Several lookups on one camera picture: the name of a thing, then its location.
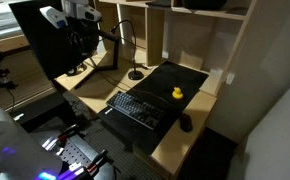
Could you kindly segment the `perforated metal robot base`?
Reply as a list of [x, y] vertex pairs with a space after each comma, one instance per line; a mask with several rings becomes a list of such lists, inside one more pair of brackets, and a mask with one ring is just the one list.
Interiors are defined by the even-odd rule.
[[107, 156], [108, 151], [95, 151], [76, 129], [39, 127], [31, 135], [65, 164], [55, 180], [117, 180], [117, 170]]

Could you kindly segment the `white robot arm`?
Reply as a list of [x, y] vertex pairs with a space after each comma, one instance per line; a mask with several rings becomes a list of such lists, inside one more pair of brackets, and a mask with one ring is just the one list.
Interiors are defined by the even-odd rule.
[[37, 180], [41, 173], [57, 176], [62, 160], [45, 150], [0, 108], [0, 173], [6, 180]]

